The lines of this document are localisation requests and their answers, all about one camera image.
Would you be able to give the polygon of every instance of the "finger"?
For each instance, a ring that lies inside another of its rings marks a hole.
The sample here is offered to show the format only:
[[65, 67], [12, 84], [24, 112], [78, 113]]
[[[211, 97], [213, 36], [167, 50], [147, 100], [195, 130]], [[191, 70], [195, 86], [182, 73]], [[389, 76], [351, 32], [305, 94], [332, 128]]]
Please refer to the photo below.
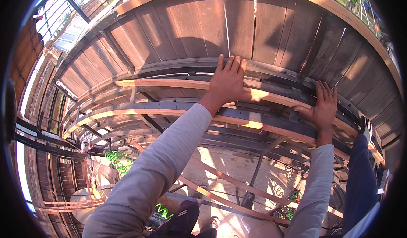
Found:
[[333, 103], [338, 104], [338, 92], [336, 90], [336, 87], [333, 87], [332, 98], [333, 98]]
[[237, 73], [238, 69], [240, 67], [240, 56], [236, 56], [233, 60], [233, 63], [231, 65], [231, 71]]
[[244, 93], [242, 94], [242, 96], [239, 98], [239, 100], [240, 100], [240, 101], [246, 101], [246, 102], [249, 102], [249, 101], [256, 101], [256, 102], [259, 102], [259, 101], [260, 101], [260, 97], [257, 96], [257, 95], [255, 95], [255, 94], [252, 94], [252, 93], [244, 92]]
[[246, 61], [246, 59], [243, 59], [243, 60], [240, 62], [240, 67], [239, 67], [239, 70], [237, 71], [242, 77], [245, 76], [245, 73], [246, 73], [246, 66], [247, 66], [247, 61]]
[[328, 86], [328, 84], [327, 84], [326, 82], [323, 83], [323, 86], [325, 87], [325, 89], [326, 89], [327, 92], [328, 92], [328, 99], [329, 99], [330, 101], [333, 101], [333, 98], [332, 98], [332, 90], [329, 88], [329, 86]]
[[225, 68], [223, 70], [230, 70], [233, 60], [234, 60], [234, 56], [231, 55], [229, 57], [229, 59], [227, 60], [227, 63], [226, 63]]
[[323, 102], [323, 93], [318, 81], [315, 82], [315, 88], [317, 89], [317, 103]]
[[222, 68], [223, 68], [223, 60], [224, 60], [223, 54], [219, 55], [219, 58], [218, 58], [218, 66], [216, 67], [216, 70], [215, 70], [215, 71], [220, 71], [220, 70], [222, 70]]
[[312, 113], [314, 112], [314, 107], [311, 109], [305, 108], [303, 106], [296, 106], [293, 108], [294, 111], [301, 113], [302, 115], [304, 115], [308, 120], [311, 120], [312, 118]]
[[325, 86], [323, 85], [323, 83], [319, 82], [322, 85], [322, 94], [323, 94], [323, 98], [325, 100], [329, 100], [329, 96], [328, 96], [328, 91], [326, 90]]

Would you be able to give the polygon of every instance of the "dark pants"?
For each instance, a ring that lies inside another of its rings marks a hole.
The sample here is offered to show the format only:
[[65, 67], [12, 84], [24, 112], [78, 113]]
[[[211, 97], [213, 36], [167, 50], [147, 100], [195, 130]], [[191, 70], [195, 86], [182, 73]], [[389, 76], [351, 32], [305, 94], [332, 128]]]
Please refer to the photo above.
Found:
[[150, 236], [168, 235], [171, 237], [198, 237], [198, 238], [216, 238], [218, 235], [215, 228], [208, 227], [202, 229], [201, 233], [194, 236], [191, 234], [199, 216], [199, 205], [196, 202], [185, 200], [181, 203], [180, 213], [169, 227], [168, 232], [165, 233], [169, 225], [169, 221], [160, 226]]
[[369, 160], [367, 139], [363, 135], [358, 135], [353, 143], [348, 168], [343, 235], [351, 230], [379, 200], [377, 181]]

